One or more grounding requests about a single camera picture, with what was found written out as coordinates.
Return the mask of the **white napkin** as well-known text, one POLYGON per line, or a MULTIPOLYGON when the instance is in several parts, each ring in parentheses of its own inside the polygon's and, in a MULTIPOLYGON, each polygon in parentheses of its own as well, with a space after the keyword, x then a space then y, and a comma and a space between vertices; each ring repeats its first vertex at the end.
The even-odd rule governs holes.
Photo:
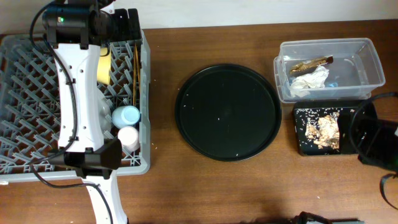
POLYGON ((320 65, 314 72, 295 78, 290 86, 291 96, 302 98, 310 94, 308 89, 324 88, 325 80, 328 78, 328 75, 329 69, 320 65))

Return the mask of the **food scraps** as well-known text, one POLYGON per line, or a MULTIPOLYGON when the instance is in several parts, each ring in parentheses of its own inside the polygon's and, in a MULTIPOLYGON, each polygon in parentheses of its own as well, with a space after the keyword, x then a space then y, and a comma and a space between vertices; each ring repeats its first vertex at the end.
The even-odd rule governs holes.
POLYGON ((307 119, 305 137, 318 146, 319 149, 330 147, 340 148, 340 130, 337 119, 338 112, 333 112, 317 119, 307 119))

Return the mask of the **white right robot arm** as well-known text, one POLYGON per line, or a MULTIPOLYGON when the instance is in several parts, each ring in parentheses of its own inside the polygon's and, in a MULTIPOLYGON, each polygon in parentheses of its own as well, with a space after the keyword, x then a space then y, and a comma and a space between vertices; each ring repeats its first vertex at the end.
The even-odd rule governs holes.
POLYGON ((397 172, 397 122, 362 119, 358 126, 359 160, 366 165, 397 172))

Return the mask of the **wooden chopstick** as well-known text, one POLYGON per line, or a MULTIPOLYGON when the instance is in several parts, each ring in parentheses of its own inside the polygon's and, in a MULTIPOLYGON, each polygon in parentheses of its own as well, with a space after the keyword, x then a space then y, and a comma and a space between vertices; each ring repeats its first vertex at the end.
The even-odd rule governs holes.
POLYGON ((135 53, 135 63, 136 63, 136 72, 137 72, 137 82, 138 82, 138 87, 141 89, 141 66, 139 62, 139 54, 138 54, 138 48, 137 44, 134 45, 134 53, 135 53))
POLYGON ((133 57, 133 98, 132 104, 133 106, 136 105, 136 81, 137 81, 137 46, 134 44, 134 57, 133 57))

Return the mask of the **grey round plate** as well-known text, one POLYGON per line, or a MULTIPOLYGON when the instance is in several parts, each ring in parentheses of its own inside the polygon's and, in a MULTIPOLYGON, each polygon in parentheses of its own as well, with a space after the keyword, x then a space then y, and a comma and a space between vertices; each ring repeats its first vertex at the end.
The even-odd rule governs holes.
POLYGON ((110 131, 112 128, 111 121, 111 110, 106 102, 106 98, 101 90, 97 89, 97 102, 98 102, 98 113, 99 113, 99 124, 102 133, 110 131))

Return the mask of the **pink plastic cup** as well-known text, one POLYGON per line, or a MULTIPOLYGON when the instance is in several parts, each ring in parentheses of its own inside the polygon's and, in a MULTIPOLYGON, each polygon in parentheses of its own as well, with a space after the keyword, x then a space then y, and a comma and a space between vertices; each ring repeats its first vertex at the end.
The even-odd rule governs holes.
POLYGON ((125 126, 118 131, 118 139, 127 152, 132 153, 140 148, 139 132, 132 126, 125 126))

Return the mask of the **blue plastic cup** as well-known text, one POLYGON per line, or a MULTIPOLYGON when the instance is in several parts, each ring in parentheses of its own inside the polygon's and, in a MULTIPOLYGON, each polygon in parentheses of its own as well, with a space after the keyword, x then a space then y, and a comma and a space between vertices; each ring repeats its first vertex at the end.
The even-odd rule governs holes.
POLYGON ((140 112, 135 106, 120 106, 112 113, 112 122, 118 129, 133 126, 140 118, 140 112))

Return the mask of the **gold snack wrapper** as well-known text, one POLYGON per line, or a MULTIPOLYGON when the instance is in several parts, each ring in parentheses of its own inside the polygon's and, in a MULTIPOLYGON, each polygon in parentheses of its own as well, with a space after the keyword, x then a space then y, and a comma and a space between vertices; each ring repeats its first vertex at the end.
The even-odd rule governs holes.
POLYGON ((293 75, 295 73, 305 72, 313 68, 317 68, 318 66, 333 63, 333 61, 334 59, 332 55, 306 60, 296 65, 293 65, 289 73, 293 75))

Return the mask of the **yellow bowl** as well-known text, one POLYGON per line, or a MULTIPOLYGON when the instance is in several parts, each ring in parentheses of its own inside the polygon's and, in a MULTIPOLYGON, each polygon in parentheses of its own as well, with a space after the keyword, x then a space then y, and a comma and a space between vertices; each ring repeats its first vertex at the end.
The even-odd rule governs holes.
POLYGON ((111 50, 109 47, 100 50, 100 56, 97 68, 97 82, 109 85, 110 84, 110 71, 111 71, 111 50))

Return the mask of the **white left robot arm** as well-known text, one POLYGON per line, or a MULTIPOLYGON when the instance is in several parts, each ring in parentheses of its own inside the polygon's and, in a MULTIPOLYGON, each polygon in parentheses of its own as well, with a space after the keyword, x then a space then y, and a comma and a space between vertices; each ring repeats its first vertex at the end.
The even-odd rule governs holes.
POLYGON ((97 223, 128 223, 121 205, 117 169, 120 140, 105 139, 100 127, 97 72, 101 46, 139 40, 136 9, 114 9, 113 1, 54 1, 40 13, 45 44, 57 66, 61 125, 58 148, 45 158, 75 171, 87 188, 97 223))

